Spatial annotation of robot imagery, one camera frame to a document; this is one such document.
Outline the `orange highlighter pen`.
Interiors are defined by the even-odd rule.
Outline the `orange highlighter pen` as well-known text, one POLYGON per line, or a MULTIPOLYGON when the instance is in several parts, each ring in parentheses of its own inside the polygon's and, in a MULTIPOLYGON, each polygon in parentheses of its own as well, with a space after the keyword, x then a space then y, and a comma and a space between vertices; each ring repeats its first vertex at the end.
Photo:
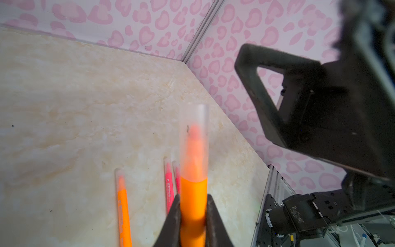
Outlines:
POLYGON ((180 244, 182 247, 205 246, 207 187, 208 178, 198 183, 180 178, 180 210, 182 215, 180 244))
POLYGON ((115 180, 120 246, 132 247, 127 187, 125 173, 122 169, 117 168, 115 170, 115 180))

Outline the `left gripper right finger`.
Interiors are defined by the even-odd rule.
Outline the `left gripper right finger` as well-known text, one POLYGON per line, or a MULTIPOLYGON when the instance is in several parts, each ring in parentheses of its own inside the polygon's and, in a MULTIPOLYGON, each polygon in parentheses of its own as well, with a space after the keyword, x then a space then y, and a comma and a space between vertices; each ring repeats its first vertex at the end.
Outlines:
POLYGON ((234 247, 212 195, 207 195, 206 247, 234 247))

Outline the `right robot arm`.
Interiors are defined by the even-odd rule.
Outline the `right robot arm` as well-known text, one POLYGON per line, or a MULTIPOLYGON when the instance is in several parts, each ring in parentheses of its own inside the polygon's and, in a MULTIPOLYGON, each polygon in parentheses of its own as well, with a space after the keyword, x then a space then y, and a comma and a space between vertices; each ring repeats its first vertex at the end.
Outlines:
POLYGON ((264 219, 302 239, 395 210, 395 3, 342 1, 339 59, 244 44, 235 70, 273 144, 346 171, 339 190, 291 196, 264 219))

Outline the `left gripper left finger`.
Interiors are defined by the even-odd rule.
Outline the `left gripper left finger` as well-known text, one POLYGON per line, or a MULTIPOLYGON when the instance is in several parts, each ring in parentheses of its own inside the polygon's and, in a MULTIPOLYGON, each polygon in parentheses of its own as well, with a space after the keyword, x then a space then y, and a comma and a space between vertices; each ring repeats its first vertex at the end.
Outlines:
POLYGON ((181 219, 180 195, 176 195, 153 247, 180 247, 181 219))

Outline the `clear cap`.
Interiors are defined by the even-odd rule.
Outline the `clear cap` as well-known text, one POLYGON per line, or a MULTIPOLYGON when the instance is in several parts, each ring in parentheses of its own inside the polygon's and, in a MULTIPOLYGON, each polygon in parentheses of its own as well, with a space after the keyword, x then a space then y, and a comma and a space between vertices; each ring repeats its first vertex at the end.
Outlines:
POLYGON ((181 177, 194 183, 208 177, 209 106, 186 104, 180 109, 181 177))

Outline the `pink highlighter pen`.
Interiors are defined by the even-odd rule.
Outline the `pink highlighter pen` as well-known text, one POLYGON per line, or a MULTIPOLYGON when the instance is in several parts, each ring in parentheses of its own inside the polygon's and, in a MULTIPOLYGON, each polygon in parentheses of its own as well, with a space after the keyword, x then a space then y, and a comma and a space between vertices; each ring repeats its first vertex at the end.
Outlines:
POLYGON ((173 189, 173 174, 171 160, 166 156, 164 157, 164 172, 165 172, 165 193, 166 193, 166 209, 169 213, 174 201, 173 189))
POLYGON ((180 164, 177 161, 172 162, 177 192, 180 193, 180 164))

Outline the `aluminium frame right post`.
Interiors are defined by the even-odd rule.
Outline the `aluminium frame right post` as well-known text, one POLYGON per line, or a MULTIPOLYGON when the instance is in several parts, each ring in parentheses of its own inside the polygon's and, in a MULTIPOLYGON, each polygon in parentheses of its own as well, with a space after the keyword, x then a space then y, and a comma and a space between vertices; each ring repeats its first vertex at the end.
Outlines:
POLYGON ((207 14, 205 15, 204 19, 202 20, 199 28, 197 29, 194 37, 192 38, 191 42, 189 43, 186 51, 184 52, 184 54, 182 56, 181 61, 184 62, 185 64, 187 64, 189 62, 193 53, 198 48, 199 43, 201 42, 204 35, 206 34, 208 29, 212 25, 215 17, 218 15, 218 12, 222 8, 224 2, 225 2, 224 0, 215 0, 211 4, 207 14))

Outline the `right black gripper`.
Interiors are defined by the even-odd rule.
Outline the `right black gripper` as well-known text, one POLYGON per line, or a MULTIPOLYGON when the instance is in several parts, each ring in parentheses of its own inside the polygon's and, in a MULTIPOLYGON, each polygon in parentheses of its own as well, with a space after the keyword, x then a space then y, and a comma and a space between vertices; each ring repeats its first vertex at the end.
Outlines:
POLYGON ((395 3, 343 1, 337 61, 245 43, 235 71, 272 143, 359 174, 395 178, 395 3), (277 110, 257 69, 284 76, 277 110))

